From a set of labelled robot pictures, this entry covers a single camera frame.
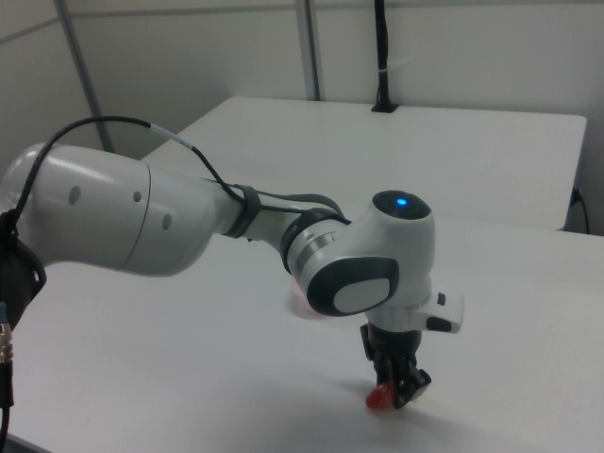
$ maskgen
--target black pole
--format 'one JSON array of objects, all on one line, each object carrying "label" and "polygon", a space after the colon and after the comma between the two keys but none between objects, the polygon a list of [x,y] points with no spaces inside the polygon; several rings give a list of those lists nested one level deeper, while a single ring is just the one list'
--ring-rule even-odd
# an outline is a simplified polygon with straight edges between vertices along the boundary
[{"label": "black pole", "polygon": [[390,101],[388,93],[388,27],[386,26],[386,8],[384,0],[375,0],[376,38],[377,38],[377,75],[379,88],[377,100],[371,111],[392,113],[398,107]]}]

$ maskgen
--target cable clip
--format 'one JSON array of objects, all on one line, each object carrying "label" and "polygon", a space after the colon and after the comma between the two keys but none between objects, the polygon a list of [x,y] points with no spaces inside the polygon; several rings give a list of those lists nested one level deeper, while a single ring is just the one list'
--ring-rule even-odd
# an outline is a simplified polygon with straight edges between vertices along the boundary
[{"label": "cable clip", "polygon": [[242,186],[240,184],[235,184],[235,187],[242,190],[245,203],[243,212],[237,218],[230,230],[223,234],[223,236],[228,236],[233,239],[241,238],[244,235],[251,223],[254,222],[254,219],[262,207],[260,196],[253,187]]}]

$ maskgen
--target black cable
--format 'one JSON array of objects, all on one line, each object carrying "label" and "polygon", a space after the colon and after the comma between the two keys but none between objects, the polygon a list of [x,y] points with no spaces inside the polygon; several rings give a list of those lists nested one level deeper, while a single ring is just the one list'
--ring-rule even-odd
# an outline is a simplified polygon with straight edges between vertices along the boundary
[{"label": "black cable", "polygon": [[[386,59],[388,58],[388,26],[384,22],[384,34],[386,35]],[[379,95],[381,92],[381,83],[377,84],[376,104],[379,104]]]},{"label": "black cable", "polygon": [[384,36],[386,37],[386,59],[388,58],[388,23],[386,22],[385,16],[384,16]]},{"label": "black cable", "polygon": [[[71,132],[72,130],[74,130],[80,126],[89,125],[92,123],[108,123],[108,122],[130,123],[133,125],[143,126],[143,127],[146,127],[147,129],[151,129],[152,131],[159,133],[160,135],[163,135],[164,137],[166,137],[168,139],[172,139],[178,143],[183,144],[184,146],[189,148],[191,151],[193,151],[195,153],[195,155],[201,159],[201,161],[204,163],[206,168],[210,171],[212,176],[214,176],[215,182],[220,184],[222,189],[231,198],[233,198],[234,200],[236,200],[240,203],[245,203],[245,199],[243,197],[241,197],[240,195],[238,195],[237,193],[235,193],[229,187],[229,185],[220,177],[220,175],[218,175],[218,172],[214,169],[214,167],[211,165],[210,161],[206,158],[206,156],[204,156],[204,154],[199,149],[197,149],[197,147],[193,146],[192,144],[186,143],[184,140],[180,139],[176,134],[173,134],[172,132],[170,132],[162,127],[155,126],[151,123],[148,123],[143,120],[139,120],[137,118],[131,118],[131,117],[127,117],[127,116],[93,116],[90,118],[84,118],[82,120],[75,121],[75,122],[71,123],[70,125],[64,127],[59,132],[55,133],[50,138],[50,140],[44,145],[44,147],[40,150],[40,152],[38,153],[38,156],[34,160],[31,170],[29,171],[29,174],[27,175],[27,180],[25,181],[25,185],[24,185],[23,191],[21,193],[21,197],[19,198],[17,207],[14,210],[14,215],[13,215],[14,225],[13,226],[16,226],[19,218],[21,217],[23,209],[25,208],[25,203],[27,202],[27,198],[31,194],[31,189],[34,184],[34,180],[36,179],[36,176],[38,175],[38,172],[40,171],[40,167],[42,166],[43,160],[46,158],[49,151],[52,149],[53,145],[61,137],[66,135],[68,132]],[[280,207],[276,207],[276,206],[261,205],[261,208],[263,210],[271,210],[271,211],[275,211],[275,212],[291,212],[291,213],[298,213],[298,214],[305,212],[305,210],[299,210],[296,208],[280,208]]]},{"label": "black cable", "polygon": [[10,421],[10,408],[2,409],[2,427],[0,428],[0,453],[4,451],[4,445],[8,437],[8,423]]},{"label": "black cable", "polygon": [[344,217],[344,213],[342,212],[342,209],[338,206],[338,204],[335,201],[333,201],[331,198],[329,198],[327,196],[320,195],[318,193],[296,193],[296,194],[291,194],[291,195],[283,195],[283,194],[263,192],[263,191],[256,191],[256,192],[259,193],[260,195],[267,195],[267,196],[271,196],[273,198],[278,198],[279,200],[299,201],[299,202],[306,202],[306,203],[318,203],[320,205],[325,206],[326,208],[330,208],[332,210],[337,211],[340,215],[342,215]]},{"label": "black cable", "polygon": [[583,207],[583,216],[585,217],[585,234],[589,234],[589,216],[587,215],[587,206],[585,206],[585,200],[581,194],[579,194],[577,200],[581,202],[581,206]]},{"label": "black cable", "polygon": [[27,180],[25,181],[25,185],[23,187],[23,191],[21,192],[21,197],[19,198],[19,202],[17,203],[17,208],[15,209],[15,222],[19,220],[21,217],[21,213],[25,207],[25,203],[27,202],[27,198],[31,193],[31,188],[34,185],[34,180],[36,179],[36,175],[40,171],[40,167],[42,165],[42,161],[46,158],[46,155],[53,147],[53,145],[65,134],[76,129],[77,127],[89,125],[91,123],[104,123],[104,122],[119,122],[119,123],[131,123],[133,125],[139,125],[146,128],[151,128],[151,123],[147,123],[143,120],[138,120],[136,118],[128,118],[126,116],[94,116],[91,118],[84,118],[83,120],[75,121],[70,125],[64,127],[55,135],[53,135],[50,140],[44,145],[44,147],[36,156],[34,163],[29,171],[29,175],[27,175]]}]

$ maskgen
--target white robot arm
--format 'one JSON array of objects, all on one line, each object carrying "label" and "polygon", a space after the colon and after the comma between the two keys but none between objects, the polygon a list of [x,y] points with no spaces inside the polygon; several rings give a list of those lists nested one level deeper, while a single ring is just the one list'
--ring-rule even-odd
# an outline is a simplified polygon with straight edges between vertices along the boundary
[{"label": "white robot arm", "polygon": [[[10,165],[0,190],[2,211],[17,204],[41,148],[30,147]],[[214,233],[266,242],[315,310],[366,313],[365,352],[378,384],[399,384],[395,407],[422,393],[430,379],[415,368],[420,331],[456,332],[463,317],[460,297],[431,288],[434,219],[428,205],[408,193],[378,193],[350,223],[320,195],[232,189],[245,203],[213,181],[57,145],[19,219],[19,239],[44,266],[69,260],[146,276],[184,270]]]}]

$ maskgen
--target white tabletop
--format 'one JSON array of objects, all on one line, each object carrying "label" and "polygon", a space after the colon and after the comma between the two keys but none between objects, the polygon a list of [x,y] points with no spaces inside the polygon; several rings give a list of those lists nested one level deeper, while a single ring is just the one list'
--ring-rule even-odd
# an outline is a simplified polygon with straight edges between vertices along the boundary
[{"label": "white tabletop", "polygon": [[436,226],[433,279],[464,293],[465,320],[424,335],[433,383],[403,411],[364,407],[362,315],[312,316],[266,244],[216,237],[172,278],[51,266],[14,333],[10,432],[58,452],[602,451],[604,240]]},{"label": "white tabletop", "polygon": [[[357,204],[398,189],[442,215],[554,230],[564,226],[585,124],[571,115],[377,114],[361,104],[235,97],[182,135],[229,180],[269,192],[312,189]],[[170,167],[173,153],[186,152],[178,148],[167,143],[146,160]]]}]

